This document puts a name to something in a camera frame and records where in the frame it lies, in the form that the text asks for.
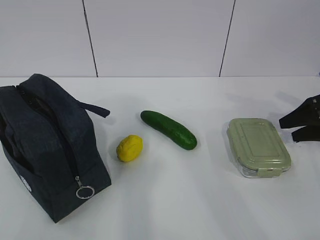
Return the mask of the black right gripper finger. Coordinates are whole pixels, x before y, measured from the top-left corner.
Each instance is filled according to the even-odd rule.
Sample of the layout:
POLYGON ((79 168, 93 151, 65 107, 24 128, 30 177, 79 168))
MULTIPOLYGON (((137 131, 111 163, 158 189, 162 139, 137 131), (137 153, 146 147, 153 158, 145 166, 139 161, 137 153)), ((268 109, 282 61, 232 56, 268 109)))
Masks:
POLYGON ((281 129, 320 125, 320 96, 307 98, 299 107, 279 120, 281 129))
POLYGON ((319 142, 320 127, 305 126, 291 133, 292 140, 298 142, 319 142))

